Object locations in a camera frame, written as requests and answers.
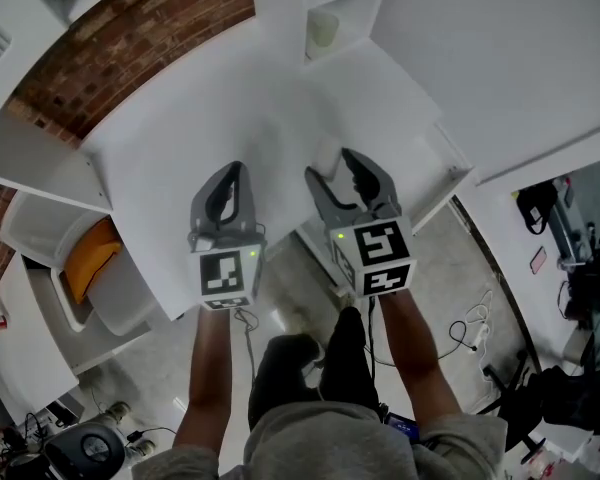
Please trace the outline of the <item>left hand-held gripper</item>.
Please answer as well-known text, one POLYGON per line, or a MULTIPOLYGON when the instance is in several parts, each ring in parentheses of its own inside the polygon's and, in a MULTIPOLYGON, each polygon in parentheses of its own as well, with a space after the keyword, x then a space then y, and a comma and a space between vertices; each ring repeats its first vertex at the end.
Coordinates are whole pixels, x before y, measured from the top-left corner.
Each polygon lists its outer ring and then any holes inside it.
POLYGON ((255 303, 264 232, 246 165, 230 162, 214 173, 191 202, 187 266, 195 302, 219 311, 255 303))

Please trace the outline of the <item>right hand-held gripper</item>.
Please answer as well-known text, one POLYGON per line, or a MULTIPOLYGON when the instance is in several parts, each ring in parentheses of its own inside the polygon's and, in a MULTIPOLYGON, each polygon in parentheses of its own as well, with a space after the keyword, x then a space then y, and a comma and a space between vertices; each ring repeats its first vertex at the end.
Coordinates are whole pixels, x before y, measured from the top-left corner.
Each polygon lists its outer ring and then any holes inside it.
POLYGON ((332 258, 357 298, 369 298, 406 289, 417 260, 412 252, 411 221, 399 213, 393 178, 366 155, 342 149, 354 189, 370 214, 354 203, 341 203, 314 168, 304 177, 317 211, 329 231, 332 258))

